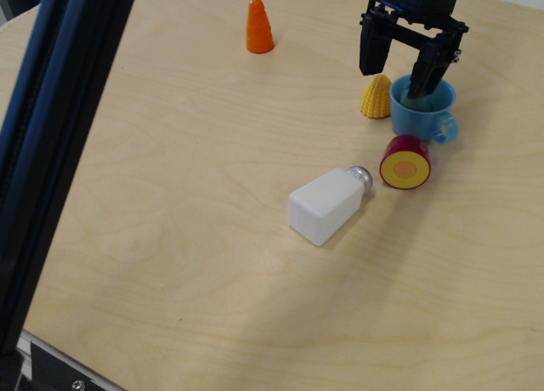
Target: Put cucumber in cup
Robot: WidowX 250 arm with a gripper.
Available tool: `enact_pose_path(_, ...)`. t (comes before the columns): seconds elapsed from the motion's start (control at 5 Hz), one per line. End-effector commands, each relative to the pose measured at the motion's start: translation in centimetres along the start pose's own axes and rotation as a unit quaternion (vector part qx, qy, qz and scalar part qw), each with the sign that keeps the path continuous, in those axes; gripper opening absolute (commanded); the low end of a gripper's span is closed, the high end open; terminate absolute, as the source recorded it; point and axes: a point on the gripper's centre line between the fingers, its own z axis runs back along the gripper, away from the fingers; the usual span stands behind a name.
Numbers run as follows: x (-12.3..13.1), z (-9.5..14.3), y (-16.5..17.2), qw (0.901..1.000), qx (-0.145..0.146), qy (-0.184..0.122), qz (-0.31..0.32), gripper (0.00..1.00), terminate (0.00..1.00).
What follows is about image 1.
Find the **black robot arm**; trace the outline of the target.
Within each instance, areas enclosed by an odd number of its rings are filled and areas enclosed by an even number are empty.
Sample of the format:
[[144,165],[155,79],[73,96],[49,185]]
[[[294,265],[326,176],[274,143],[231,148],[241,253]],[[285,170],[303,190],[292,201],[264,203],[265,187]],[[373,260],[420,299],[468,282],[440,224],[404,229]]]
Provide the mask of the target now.
[[[134,0],[42,0],[1,128],[1,387],[19,386],[17,342]],[[392,41],[419,52],[410,96],[438,86],[468,27],[456,0],[369,0],[360,70]]]

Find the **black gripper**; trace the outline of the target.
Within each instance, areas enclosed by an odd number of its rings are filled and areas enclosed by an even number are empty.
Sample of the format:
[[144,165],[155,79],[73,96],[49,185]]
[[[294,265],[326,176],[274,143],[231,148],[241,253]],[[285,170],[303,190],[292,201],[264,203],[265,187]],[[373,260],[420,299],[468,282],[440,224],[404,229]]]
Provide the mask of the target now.
[[408,89],[409,99],[432,94],[459,49],[465,23],[451,17],[456,0],[368,0],[361,15],[360,61],[363,75],[383,71],[391,42],[419,49]]

